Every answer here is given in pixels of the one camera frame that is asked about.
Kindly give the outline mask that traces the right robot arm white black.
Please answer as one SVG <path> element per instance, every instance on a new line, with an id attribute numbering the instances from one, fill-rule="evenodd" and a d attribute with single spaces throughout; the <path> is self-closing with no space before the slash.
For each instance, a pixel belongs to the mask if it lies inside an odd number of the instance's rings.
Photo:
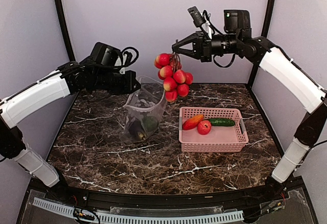
<path id="1" fill-rule="evenodd" d="M 233 54 L 246 58 L 280 81 L 306 110 L 293 140 L 272 171 L 267 185 L 261 188 L 263 199 L 270 201 L 281 191 L 291 173 L 300 166 L 310 150 L 319 145 L 318 139 L 326 123 L 326 89 L 309 77 L 285 52 L 266 37 L 253 37 L 247 10 L 224 10 L 224 32 L 204 30 L 210 20 L 205 11 L 188 8 L 199 31 L 177 41 L 172 51 L 201 62 L 211 62 L 216 56 Z"/>

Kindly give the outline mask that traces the red lychee bunch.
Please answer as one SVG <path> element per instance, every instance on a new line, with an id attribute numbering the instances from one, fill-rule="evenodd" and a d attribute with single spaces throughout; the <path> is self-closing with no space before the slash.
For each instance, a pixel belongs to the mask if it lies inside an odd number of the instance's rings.
<path id="1" fill-rule="evenodd" d="M 166 100 L 170 103 L 177 98 L 186 97 L 193 83 L 193 75 L 182 69 L 177 53 L 162 53 L 154 60 L 154 66 L 159 69 L 158 77 L 163 81 Z"/>

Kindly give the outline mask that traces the green bell pepper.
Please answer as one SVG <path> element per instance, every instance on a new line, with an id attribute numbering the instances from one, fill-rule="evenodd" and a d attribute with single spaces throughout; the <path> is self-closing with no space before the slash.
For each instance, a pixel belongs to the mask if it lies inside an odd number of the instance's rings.
<path id="1" fill-rule="evenodd" d="M 159 121 L 155 116 L 146 116 L 143 118 L 144 128 L 148 133 L 152 133 L 157 130 Z"/>

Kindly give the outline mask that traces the pink plastic basket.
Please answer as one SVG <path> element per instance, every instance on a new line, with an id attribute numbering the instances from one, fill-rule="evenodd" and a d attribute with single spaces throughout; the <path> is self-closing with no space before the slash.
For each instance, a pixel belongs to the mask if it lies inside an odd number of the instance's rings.
<path id="1" fill-rule="evenodd" d="M 198 129 L 184 130 L 182 125 L 196 115 L 210 118 L 231 119 L 233 126 L 212 126 L 206 135 Z M 249 142 L 241 112 L 232 108 L 181 107 L 179 110 L 179 141 L 183 152 L 237 153 Z"/>

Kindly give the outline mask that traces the purple eggplant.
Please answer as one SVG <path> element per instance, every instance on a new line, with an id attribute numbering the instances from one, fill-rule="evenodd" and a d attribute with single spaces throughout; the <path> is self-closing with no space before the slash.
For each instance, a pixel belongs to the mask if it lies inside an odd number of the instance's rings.
<path id="1" fill-rule="evenodd" d="M 144 141 L 147 139 L 147 134 L 139 120 L 135 120 L 129 125 L 128 132 L 134 140 Z"/>

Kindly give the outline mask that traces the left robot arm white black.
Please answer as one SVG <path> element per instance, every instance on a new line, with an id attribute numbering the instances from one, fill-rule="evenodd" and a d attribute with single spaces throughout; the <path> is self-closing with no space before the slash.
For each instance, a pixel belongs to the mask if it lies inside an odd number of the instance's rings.
<path id="1" fill-rule="evenodd" d="M 132 94 L 141 87 L 129 70 L 139 58 L 136 48 L 123 50 L 97 42 L 84 60 L 70 61 L 23 90 L 1 100 L 1 156 L 17 162 L 49 188 L 60 201 L 72 198 L 59 171 L 23 140 L 20 122 L 49 104 L 82 90 L 104 90 L 113 95 Z"/>

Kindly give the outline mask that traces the clear zip top bag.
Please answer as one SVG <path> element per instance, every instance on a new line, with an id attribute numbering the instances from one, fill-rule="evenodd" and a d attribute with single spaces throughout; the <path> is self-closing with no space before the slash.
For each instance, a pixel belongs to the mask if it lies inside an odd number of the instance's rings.
<path id="1" fill-rule="evenodd" d="M 129 95 L 126 103 L 123 105 L 123 108 L 127 110 L 124 130 L 120 136 L 120 140 L 123 143 L 143 142 L 134 140 L 131 137 L 128 132 L 129 125 L 133 121 L 139 120 L 144 128 L 143 118 L 146 116 L 155 116 L 160 124 L 167 105 L 162 82 L 146 76 L 137 77 L 137 80 L 141 84 L 140 90 Z M 146 130 L 145 132 L 147 139 L 155 133 L 155 131 L 148 133 Z"/>

